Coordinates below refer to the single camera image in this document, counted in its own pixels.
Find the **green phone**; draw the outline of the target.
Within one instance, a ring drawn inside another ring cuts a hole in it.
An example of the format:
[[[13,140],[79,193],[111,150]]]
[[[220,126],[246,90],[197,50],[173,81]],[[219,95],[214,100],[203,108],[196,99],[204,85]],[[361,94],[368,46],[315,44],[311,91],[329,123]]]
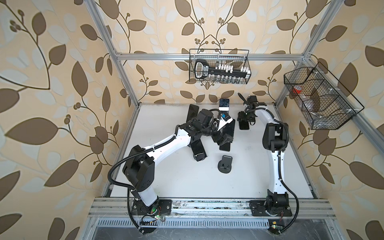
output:
[[[207,157],[205,148],[201,140],[195,141],[190,144],[190,148],[193,151],[194,159],[197,162],[204,160]]]

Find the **black phone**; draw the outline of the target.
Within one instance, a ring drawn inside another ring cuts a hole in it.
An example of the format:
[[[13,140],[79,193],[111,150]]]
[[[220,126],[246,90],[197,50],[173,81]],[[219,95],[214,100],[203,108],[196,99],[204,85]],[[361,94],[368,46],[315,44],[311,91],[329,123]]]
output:
[[[250,129],[249,121],[239,121],[239,128],[240,130],[249,130]]]

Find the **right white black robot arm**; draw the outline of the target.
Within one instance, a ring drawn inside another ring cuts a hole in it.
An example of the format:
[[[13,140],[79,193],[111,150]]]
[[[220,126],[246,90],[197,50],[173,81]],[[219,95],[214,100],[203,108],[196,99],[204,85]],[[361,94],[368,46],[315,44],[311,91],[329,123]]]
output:
[[[263,205],[267,215],[276,216],[279,212],[289,210],[289,194],[297,196],[284,181],[284,155],[289,143],[288,125],[279,121],[267,108],[267,104],[258,101],[256,96],[245,98],[238,93],[244,102],[245,110],[238,115],[238,122],[262,121],[265,130],[262,145],[270,157],[270,186]]]

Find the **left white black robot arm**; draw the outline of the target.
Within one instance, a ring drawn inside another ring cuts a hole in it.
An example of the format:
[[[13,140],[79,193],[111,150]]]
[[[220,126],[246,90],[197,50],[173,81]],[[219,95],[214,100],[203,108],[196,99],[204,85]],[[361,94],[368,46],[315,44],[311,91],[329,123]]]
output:
[[[152,187],[156,165],[177,150],[198,143],[202,136],[211,137],[218,146],[231,143],[233,137],[224,133],[224,127],[233,121],[228,112],[202,109],[186,123],[177,125],[173,135],[145,148],[135,146],[132,153],[110,168],[108,181],[127,188],[146,207],[152,207],[159,199]]]

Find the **front right black stand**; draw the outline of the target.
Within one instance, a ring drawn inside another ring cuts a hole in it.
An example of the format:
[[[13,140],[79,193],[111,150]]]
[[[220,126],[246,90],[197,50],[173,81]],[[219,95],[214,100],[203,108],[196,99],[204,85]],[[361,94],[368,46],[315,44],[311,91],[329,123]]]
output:
[[[228,174],[232,170],[233,157],[223,155],[222,159],[218,162],[218,170],[223,174]]]

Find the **back right phone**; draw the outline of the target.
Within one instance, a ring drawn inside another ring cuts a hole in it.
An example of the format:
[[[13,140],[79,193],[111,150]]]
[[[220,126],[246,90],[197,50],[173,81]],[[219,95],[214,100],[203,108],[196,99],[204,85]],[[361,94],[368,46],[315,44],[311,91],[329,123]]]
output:
[[[219,112],[221,114],[229,114],[230,100],[221,98],[219,100]]]

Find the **back left phone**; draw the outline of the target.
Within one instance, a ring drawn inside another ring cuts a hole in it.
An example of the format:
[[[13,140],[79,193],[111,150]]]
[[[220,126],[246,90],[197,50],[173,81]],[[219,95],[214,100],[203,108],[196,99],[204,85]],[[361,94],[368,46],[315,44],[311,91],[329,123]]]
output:
[[[190,123],[196,119],[196,117],[199,113],[199,109],[200,108],[197,105],[193,105],[193,104],[189,105],[189,110],[188,110],[187,120],[186,120],[187,123]]]

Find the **red capped clear item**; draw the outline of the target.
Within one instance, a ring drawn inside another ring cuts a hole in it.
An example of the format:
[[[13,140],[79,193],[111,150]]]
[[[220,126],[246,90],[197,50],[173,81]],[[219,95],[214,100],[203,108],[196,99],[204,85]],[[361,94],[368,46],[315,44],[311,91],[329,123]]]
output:
[[[303,91],[303,88],[300,85],[295,85],[292,88],[292,95],[299,96]]]

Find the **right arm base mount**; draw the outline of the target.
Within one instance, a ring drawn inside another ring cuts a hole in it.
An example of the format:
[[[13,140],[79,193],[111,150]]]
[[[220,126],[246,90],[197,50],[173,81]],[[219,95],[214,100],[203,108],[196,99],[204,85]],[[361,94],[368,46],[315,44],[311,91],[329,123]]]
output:
[[[266,200],[251,200],[249,207],[253,217],[292,217],[293,213],[288,204],[267,203]]]

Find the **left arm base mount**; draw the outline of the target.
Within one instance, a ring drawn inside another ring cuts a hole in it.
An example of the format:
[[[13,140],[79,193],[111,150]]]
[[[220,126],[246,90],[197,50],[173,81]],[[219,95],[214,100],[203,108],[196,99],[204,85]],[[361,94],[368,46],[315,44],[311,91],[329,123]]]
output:
[[[133,215],[160,215],[168,216],[172,211],[173,201],[170,199],[157,199],[150,206],[146,206],[142,200],[134,200],[131,212]]]

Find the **front aluminium rail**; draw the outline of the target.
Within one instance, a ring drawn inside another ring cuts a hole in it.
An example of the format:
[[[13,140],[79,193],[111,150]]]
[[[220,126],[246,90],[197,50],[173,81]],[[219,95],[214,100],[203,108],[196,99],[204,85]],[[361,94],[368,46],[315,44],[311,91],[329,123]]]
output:
[[[251,199],[161,199],[160,206],[149,217],[134,201],[130,201],[130,207],[133,218],[143,228],[268,229],[287,225],[296,210],[297,221],[336,220],[327,200],[290,200],[291,214],[280,211],[272,215],[262,209],[263,203]]]

